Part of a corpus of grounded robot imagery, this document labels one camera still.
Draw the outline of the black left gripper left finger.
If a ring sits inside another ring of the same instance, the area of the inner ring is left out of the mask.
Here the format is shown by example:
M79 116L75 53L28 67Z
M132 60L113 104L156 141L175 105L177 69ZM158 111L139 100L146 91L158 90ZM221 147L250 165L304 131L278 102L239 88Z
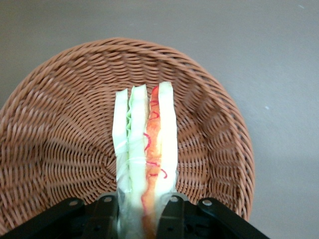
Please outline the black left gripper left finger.
M79 198L65 199L2 239L116 239L118 202L114 194L85 205Z

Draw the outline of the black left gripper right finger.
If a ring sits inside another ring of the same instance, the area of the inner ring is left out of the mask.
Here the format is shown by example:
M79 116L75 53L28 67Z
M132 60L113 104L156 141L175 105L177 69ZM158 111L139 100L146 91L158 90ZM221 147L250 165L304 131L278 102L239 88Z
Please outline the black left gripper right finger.
M158 225L159 239L266 239L267 236L214 198L196 205L174 194Z

